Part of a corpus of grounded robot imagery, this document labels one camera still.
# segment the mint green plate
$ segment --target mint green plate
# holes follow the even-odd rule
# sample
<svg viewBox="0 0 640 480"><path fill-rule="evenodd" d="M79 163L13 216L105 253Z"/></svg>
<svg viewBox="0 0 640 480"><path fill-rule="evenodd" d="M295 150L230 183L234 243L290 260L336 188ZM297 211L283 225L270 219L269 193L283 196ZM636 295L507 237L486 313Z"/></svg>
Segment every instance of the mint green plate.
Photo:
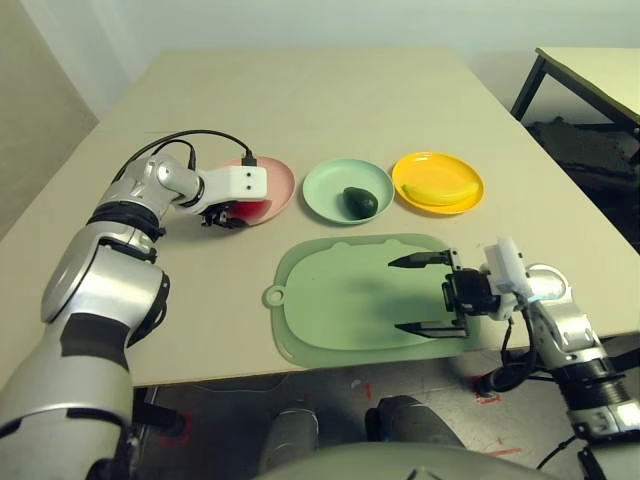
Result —
<svg viewBox="0 0 640 480"><path fill-rule="evenodd" d="M378 212L369 218L356 218L344 205L347 187L364 188L378 199ZM354 158L329 160L311 170L302 184L305 201L321 217L342 224L364 223L382 215L393 201L395 189L389 175L373 163Z"/></svg>

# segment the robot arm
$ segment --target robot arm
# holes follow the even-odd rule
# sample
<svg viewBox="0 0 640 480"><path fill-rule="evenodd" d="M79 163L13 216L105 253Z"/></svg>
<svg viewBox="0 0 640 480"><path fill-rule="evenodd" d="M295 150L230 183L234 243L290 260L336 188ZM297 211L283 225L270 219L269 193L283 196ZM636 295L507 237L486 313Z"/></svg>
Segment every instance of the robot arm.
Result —
<svg viewBox="0 0 640 480"><path fill-rule="evenodd" d="M133 386L125 347L159 325L169 277L154 265L170 205L235 226L235 200L266 197L266 171L209 172L137 158L71 241L42 299L44 336L0 393L0 478L126 478Z"/></svg>
<svg viewBox="0 0 640 480"><path fill-rule="evenodd" d="M588 478L626 478L640 458L640 404L627 393L624 375L615 370L575 304L568 280L549 265L525 268L511 239L499 239L485 248L485 255L487 263L479 270L462 268L456 250L416 253L391 262L404 268L450 265L443 292L447 309L456 316L452 326L419 322L396 327L427 337L464 337L469 317L505 321L520 311L529 352L512 362L503 358L503 366L481 377L476 389L485 395L511 390L542 363L560 387L576 436L589 444L579 454Z"/></svg>

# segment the yellow plate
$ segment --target yellow plate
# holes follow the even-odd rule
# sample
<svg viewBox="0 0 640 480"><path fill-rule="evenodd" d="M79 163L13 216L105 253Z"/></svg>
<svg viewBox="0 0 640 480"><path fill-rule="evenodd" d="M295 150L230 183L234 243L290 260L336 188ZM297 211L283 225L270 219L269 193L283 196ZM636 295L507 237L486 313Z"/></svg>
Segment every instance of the yellow plate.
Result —
<svg viewBox="0 0 640 480"><path fill-rule="evenodd" d="M391 174L396 192L407 203L425 212L456 215L475 207L484 196L484 182L478 172L462 160L436 152L419 152L398 161ZM409 198L402 185L428 186L431 188L459 188L467 183L479 185L476 193L451 205L426 205Z"/></svg>

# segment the dark floor area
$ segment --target dark floor area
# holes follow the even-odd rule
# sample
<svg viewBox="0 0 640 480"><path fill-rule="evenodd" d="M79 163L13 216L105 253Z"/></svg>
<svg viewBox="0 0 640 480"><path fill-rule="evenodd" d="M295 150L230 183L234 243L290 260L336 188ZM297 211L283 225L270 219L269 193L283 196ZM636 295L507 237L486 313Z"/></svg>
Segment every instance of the dark floor area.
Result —
<svg viewBox="0 0 640 480"><path fill-rule="evenodd" d="M607 343L611 353L640 345L640 337ZM147 436L140 479L249 479L271 420L290 402L306 400L320 422L320 447L366 439L364 414L378 400L411 395L430 406L471 450L534 467L571 436L566 406L553 383L528 381L497 399L476 396L470 376L495 368L496 353L471 352L451 359L365 365L161 387L156 403L190 417L187 434ZM640 395L640 369L626 380ZM574 442L545 470L582 479Z"/></svg>

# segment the pink plate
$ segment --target pink plate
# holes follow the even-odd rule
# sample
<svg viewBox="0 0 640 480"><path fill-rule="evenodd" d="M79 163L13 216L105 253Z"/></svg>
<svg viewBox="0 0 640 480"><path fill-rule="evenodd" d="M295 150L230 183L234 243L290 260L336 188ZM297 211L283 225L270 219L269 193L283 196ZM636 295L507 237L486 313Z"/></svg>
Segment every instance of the pink plate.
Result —
<svg viewBox="0 0 640 480"><path fill-rule="evenodd" d="M267 201L270 201L271 205L260 218L247 219L251 225L271 220L284 210L296 189L296 177L283 162L270 157L256 157L256 160L259 167L267 169ZM241 161L235 158L225 165L241 165Z"/></svg>

